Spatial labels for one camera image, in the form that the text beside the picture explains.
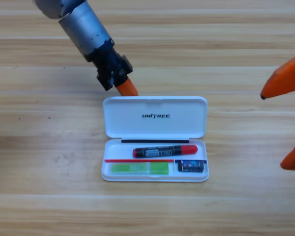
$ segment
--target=red strip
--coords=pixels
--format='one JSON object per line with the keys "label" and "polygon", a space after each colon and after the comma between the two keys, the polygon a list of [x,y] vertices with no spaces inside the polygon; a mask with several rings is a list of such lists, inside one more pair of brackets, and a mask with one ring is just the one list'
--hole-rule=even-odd
{"label": "red strip", "polygon": [[116,160],[105,160],[106,163],[138,163],[138,162],[168,162],[174,163],[173,159],[167,160],[147,160],[147,159],[116,159]]}

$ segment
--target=small battery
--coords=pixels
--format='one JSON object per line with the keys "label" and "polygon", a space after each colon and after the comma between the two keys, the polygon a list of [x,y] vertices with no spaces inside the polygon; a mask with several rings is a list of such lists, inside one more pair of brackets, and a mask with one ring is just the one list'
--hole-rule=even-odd
{"label": "small battery", "polygon": [[204,161],[202,160],[179,160],[178,171],[180,172],[198,172],[202,173],[204,169]]}

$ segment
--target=black marker label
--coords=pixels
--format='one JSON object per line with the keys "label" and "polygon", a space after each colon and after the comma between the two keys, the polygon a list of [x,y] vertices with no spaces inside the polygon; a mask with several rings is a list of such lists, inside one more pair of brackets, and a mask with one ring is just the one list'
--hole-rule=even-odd
{"label": "black marker label", "polygon": [[174,154],[174,147],[158,147],[152,149],[145,149],[143,155],[146,157],[152,156],[172,156]]}

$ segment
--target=case lid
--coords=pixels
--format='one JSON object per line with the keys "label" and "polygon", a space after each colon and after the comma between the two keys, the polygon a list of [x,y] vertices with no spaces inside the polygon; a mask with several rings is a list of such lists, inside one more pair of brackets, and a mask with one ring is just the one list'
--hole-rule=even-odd
{"label": "case lid", "polygon": [[109,97],[106,134],[122,139],[189,139],[206,132],[207,101],[198,96]]}

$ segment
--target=light wooden surface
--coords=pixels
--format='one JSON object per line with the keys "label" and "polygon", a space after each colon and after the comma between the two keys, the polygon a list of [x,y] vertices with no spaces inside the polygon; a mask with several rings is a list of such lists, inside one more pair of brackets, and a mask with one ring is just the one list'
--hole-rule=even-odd
{"label": "light wooden surface", "polygon": [[141,95],[208,100],[210,178],[109,183],[105,92],[56,21],[0,0],[0,236],[295,236],[295,0],[91,0]]}

